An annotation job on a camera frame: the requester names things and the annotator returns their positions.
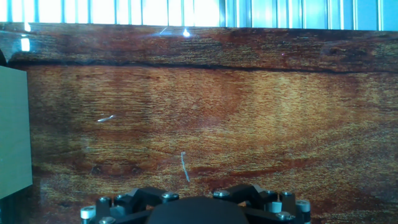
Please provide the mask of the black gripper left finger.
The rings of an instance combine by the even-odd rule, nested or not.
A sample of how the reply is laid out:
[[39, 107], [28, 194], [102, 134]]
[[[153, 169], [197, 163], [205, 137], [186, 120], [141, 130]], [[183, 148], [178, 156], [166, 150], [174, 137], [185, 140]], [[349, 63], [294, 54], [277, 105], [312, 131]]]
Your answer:
[[179, 194], [155, 187], [134, 188], [113, 198], [102, 196], [80, 210], [81, 224], [144, 224], [156, 207], [179, 199]]

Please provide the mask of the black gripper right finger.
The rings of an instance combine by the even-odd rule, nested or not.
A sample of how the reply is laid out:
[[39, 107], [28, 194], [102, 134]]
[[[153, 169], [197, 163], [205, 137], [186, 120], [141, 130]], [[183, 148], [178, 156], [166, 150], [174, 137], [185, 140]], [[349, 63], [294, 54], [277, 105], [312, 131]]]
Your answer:
[[241, 208], [249, 223], [310, 224], [311, 204], [298, 200], [293, 192], [276, 192], [260, 186], [239, 184], [227, 189], [216, 190], [213, 198], [232, 202]]

